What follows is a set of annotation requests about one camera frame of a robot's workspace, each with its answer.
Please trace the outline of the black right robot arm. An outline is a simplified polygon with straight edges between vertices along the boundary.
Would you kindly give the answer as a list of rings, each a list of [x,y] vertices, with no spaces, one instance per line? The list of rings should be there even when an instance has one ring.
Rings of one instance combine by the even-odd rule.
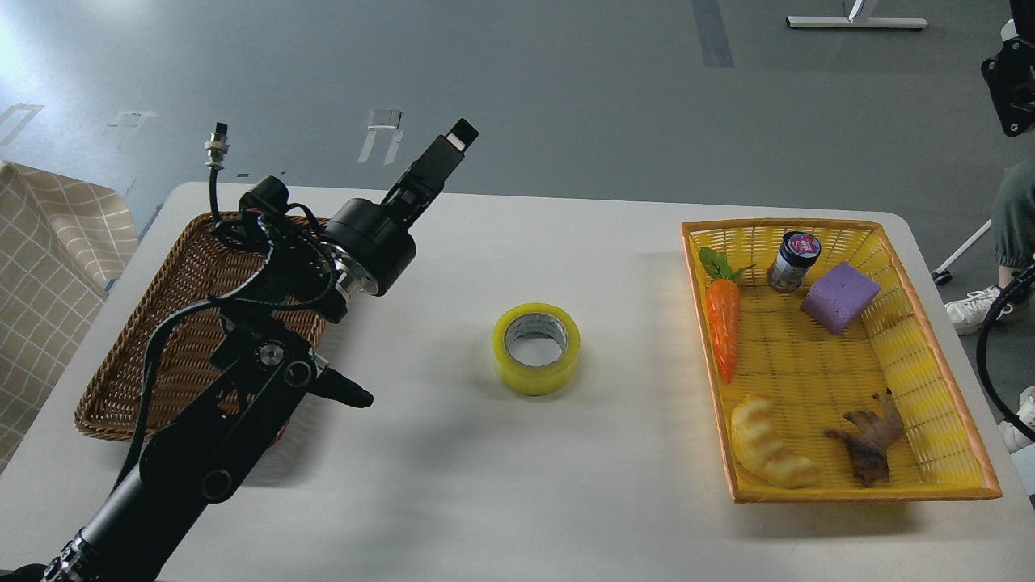
[[[1006,136],[1019,137],[1033,129],[1033,3],[1012,1],[1013,36],[1004,38],[997,55],[981,64],[995,114]],[[1033,401],[1024,402],[1030,414],[1005,406],[990,383],[986,344],[990,328],[1007,308],[1023,305],[1033,295],[1033,162],[1022,162],[1009,170],[993,206],[990,225],[995,235],[995,260],[1002,268],[995,297],[978,325],[978,376],[983,389],[1004,415],[1007,427],[1021,438],[1021,447],[1033,443]]]

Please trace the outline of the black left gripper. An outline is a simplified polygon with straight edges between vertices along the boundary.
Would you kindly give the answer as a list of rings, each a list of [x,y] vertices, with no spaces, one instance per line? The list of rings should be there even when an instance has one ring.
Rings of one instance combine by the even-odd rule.
[[[355,198],[327,221],[323,238],[363,270],[369,280],[367,293],[386,294],[412,262],[416,243],[409,228],[443,192],[478,136],[467,119],[459,118],[411,163],[380,204]]]

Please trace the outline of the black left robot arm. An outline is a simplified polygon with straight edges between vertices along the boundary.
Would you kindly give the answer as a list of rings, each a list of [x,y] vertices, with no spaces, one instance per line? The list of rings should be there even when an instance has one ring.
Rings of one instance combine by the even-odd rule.
[[[380,202],[347,201],[326,225],[304,209],[300,226],[289,217],[289,190],[273,176],[241,196],[233,217],[221,217],[226,130],[218,123],[208,144],[210,231],[225,248],[261,254],[263,265],[236,289],[170,314],[152,332],[132,445],[103,506],[55,559],[4,572],[4,581],[154,581],[202,513],[243,485],[306,395],[369,407],[373,395],[330,368],[277,314],[310,312],[337,323],[356,294],[384,295],[416,254],[410,228],[479,135],[459,119]],[[218,311],[223,332],[209,358],[217,379],[146,439],[167,342],[180,322],[207,310]]]

